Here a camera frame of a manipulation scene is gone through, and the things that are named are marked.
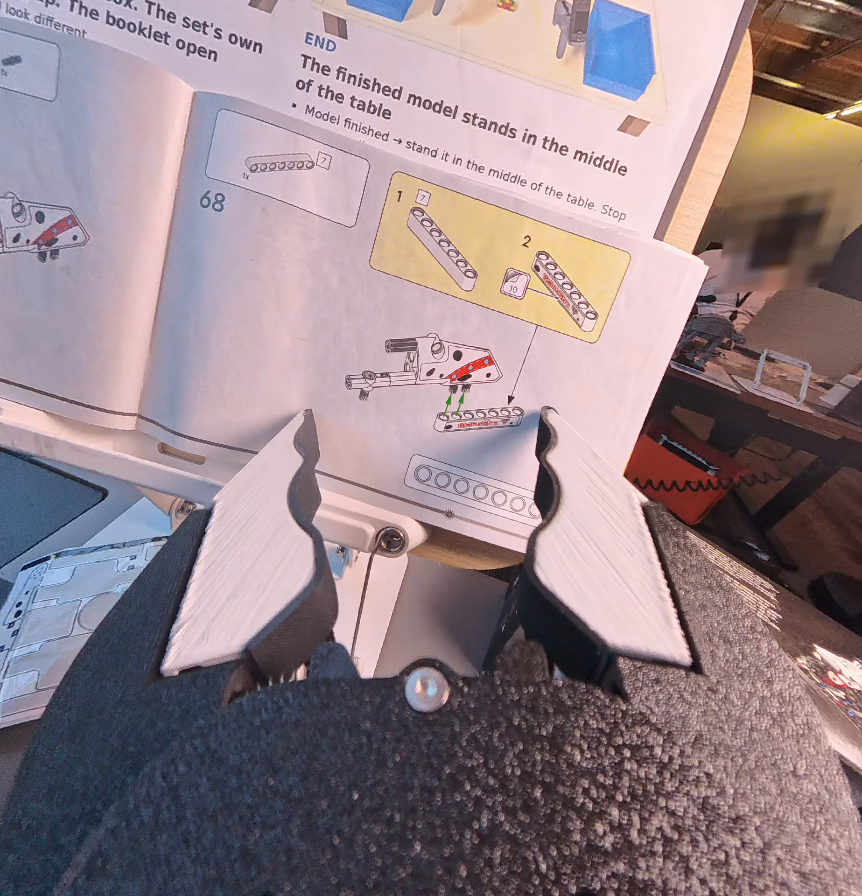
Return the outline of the printed task sheet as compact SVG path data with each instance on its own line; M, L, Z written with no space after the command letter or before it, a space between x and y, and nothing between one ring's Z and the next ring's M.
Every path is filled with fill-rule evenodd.
M753 2L0 2L195 88L662 238Z

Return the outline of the lego set box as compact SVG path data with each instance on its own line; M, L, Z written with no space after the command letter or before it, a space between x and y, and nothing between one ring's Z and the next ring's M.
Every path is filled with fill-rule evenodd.
M805 678L830 744L862 774L862 639L682 522L667 520L768 626Z

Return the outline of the white booklet stand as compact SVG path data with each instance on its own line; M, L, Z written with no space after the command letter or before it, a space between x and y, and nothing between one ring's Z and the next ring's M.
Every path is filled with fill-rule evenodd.
M161 453L158 442L139 431L98 427L1 397L0 447L202 506L211 504L242 467L236 460L203 465L182 460ZM448 566L494 569L512 566L522 556L507 547L420 523L415 511L402 515L327 487L321 494L315 524L330 542L369 550L381 530L393 527L406 536L408 552Z

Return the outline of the grey toy walker model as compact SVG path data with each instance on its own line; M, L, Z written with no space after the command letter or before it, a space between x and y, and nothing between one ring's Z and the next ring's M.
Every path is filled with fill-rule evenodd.
M745 336L724 316L691 316L676 345L672 362L704 373L715 351L724 342L729 342L732 348L734 345L743 344Z

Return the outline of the lego instruction booklet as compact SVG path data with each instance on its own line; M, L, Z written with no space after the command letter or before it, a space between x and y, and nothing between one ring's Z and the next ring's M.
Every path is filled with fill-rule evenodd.
M624 473L705 275L0 21L0 397L524 551L542 407Z

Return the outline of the white frame object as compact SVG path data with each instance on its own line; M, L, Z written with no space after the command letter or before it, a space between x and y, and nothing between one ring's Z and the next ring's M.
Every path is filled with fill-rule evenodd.
M763 381L765 367L767 366L767 364L773 362L785 364L786 366L792 366L801 370L802 381L799 391L795 397L778 389L774 389L771 386L767 386ZM759 357L759 363L755 372L754 380L752 381L752 388L756 392L761 392L765 395L768 395L769 397L772 397L774 400L779 400L790 405L800 406L806 401L812 371L813 367L809 363L801 359L791 357L774 350L764 350Z

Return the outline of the red storage bin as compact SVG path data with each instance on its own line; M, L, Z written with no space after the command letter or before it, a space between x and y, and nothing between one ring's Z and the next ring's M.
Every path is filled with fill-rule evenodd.
M740 482L747 470L668 417L640 433L625 476L650 500L696 525Z

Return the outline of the dark flat panel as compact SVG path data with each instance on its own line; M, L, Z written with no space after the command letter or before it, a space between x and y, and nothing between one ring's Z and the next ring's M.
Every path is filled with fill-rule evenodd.
M0 567L106 496L103 487L0 449Z

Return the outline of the lego sticker sheet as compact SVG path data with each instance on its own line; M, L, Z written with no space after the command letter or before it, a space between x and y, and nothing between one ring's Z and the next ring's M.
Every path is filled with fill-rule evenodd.
M64 674L166 536L48 554L0 611L0 729L38 719Z

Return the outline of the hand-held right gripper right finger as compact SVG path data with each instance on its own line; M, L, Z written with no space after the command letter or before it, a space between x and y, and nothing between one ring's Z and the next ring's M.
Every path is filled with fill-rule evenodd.
M641 494L554 408L541 410L522 626L556 666L693 666Z

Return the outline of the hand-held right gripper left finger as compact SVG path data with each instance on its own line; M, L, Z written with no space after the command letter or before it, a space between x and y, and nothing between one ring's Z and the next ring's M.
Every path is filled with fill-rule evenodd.
M217 494L160 671L250 657L291 676L331 638L334 579L313 519L320 448L304 409Z

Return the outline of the dark wooden background table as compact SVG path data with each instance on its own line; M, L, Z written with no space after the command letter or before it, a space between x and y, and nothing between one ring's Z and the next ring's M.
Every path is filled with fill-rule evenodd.
M713 420L714 442L722 450L734 451L746 438L762 435L809 454L862 454L862 427L830 417L815 403L820 389L809 387L807 399L795 404L746 387L757 366L752 353L736 350L717 353L703 373L672 363L652 408L686 409Z

